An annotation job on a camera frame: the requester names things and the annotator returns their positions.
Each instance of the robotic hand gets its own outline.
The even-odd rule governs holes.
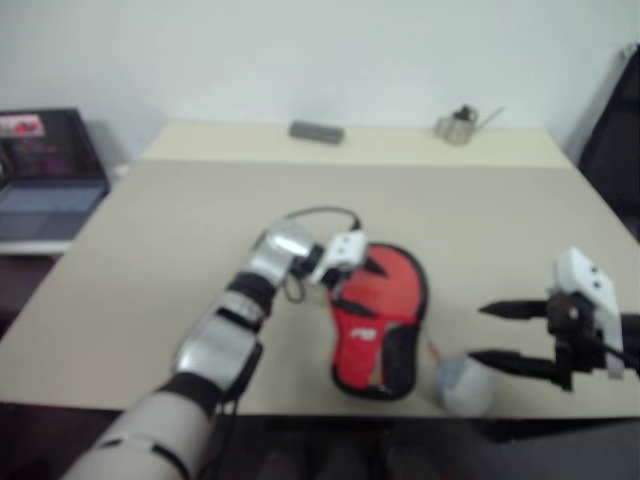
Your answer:
[[[503,350],[470,355],[489,367],[548,380],[568,391],[574,371],[606,368],[610,378],[621,378],[627,367],[640,376],[640,315],[620,314],[606,274],[572,248],[555,261],[547,291],[546,301],[502,301],[480,311],[514,320],[546,317],[548,331],[556,339],[555,362]]]
[[[352,215],[351,231],[321,247],[293,220],[317,211]],[[351,271],[376,268],[366,252],[360,221],[344,209],[301,210],[273,223],[241,271],[194,324],[174,359],[169,381],[123,413],[64,479],[196,478],[216,422],[215,407],[244,392],[262,353],[257,335],[287,277],[322,283],[339,295]]]

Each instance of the white wall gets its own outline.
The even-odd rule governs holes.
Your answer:
[[[576,156],[638,0],[5,0],[0,109],[76,105],[110,163],[168,118],[433,125],[462,102]]]

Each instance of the laptop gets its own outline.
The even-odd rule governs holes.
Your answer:
[[[0,188],[0,253],[73,240],[109,192],[78,111],[0,112]]]

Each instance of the tabletop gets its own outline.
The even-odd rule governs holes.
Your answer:
[[[353,157],[359,160],[352,163],[250,161],[244,154],[244,160],[225,161],[224,149],[208,152],[214,161],[204,161],[204,154],[193,151],[187,159],[154,153],[161,135],[0,342],[0,399],[127,407],[166,379],[180,339],[232,278],[260,231],[288,211],[330,203],[356,210],[371,240],[402,245],[426,270],[431,299],[416,389],[384,403],[350,397],[332,384],[335,332],[318,288],[303,305],[277,299],[261,332],[263,359],[239,412],[444,415],[432,392],[434,365],[424,335],[446,355],[493,347],[550,357],[553,340],[543,323],[504,322],[477,309],[498,299],[542,298],[551,262],[567,247],[577,246],[611,276],[622,310],[640,307],[634,239],[579,172],[549,148],[548,136],[532,132],[526,141],[524,133],[504,144],[495,133],[493,156],[490,145],[472,144],[469,153],[480,147],[486,158],[502,158],[505,151],[517,155],[520,149],[555,153],[542,165],[514,160],[513,166],[504,160],[474,165],[464,149],[452,154],[458,156],[452,164],[421,164],[411,156],[397,164],[367,162],[357,152]],[[320,146],[310,147],[315,152]],[[172,148],[177,147],[167,147],[167,155],[177,153]],[[308,226],[320,239],[344,227],[329,218]],[[490,412],[496,417],[640,413],[640,384],[630,372],[623,381],[609,380],[604,372],[576,375],[573,393],[497,377]]]

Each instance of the computer mouse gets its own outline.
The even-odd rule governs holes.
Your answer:
[[[442,406],[458,417],[483,416],[493,405],[494,373],[467,355],[440,360],[435,381]]]

